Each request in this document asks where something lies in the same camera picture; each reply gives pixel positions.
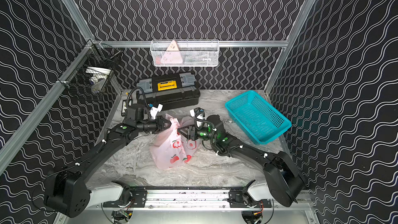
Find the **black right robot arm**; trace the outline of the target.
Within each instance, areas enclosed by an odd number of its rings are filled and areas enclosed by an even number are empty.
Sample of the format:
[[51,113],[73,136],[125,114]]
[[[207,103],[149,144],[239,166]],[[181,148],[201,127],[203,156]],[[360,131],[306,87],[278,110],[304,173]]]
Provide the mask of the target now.
[[304,189],[305,179],[289,155],[283,151],[272,153],[247,145],[228,133],[218,115],[205,117],[204,110],[191,111],[194,123],[178,128],[188,140],[209,141],[210,149],[219,156],[239,159],[262,171],[264,180],[252,180],[232,204],[255,207],[261,200],[275,200],[289,207]]

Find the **pink plastic bag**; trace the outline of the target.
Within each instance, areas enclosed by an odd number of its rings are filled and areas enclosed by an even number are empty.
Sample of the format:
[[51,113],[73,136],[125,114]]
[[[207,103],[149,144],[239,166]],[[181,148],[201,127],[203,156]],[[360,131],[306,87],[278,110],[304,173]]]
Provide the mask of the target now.
[[192,117],[183,117],[180,121],[169,114],[165,118],[171,125],[156,136],[150,147],[157,168],[168,170],[188,163],[200,147],[199,141],[182,136],[178,128],[194,124]]

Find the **teal plastic basket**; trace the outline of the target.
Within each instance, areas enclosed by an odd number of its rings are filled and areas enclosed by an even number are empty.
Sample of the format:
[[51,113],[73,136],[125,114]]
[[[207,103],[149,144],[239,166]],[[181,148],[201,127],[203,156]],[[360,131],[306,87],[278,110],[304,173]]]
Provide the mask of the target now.
[[255,91],[227,101],[229,116],[256,145],[266,145],[292,127],[291,121]]

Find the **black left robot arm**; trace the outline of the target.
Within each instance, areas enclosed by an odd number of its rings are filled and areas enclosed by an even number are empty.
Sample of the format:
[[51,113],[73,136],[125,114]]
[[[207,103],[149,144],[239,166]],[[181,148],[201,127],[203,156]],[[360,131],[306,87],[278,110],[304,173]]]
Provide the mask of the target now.
[[76,217],[88,206],[93,195],[87,182],[94,172],[140,133],[160,133],[171,126],[163,116],[153,117],[149,104],[133,103],[129,92],[124,119],[108,129],[102,141],[78,158],[70,167],[53,168],[43,180],[44,206],[68,217]]

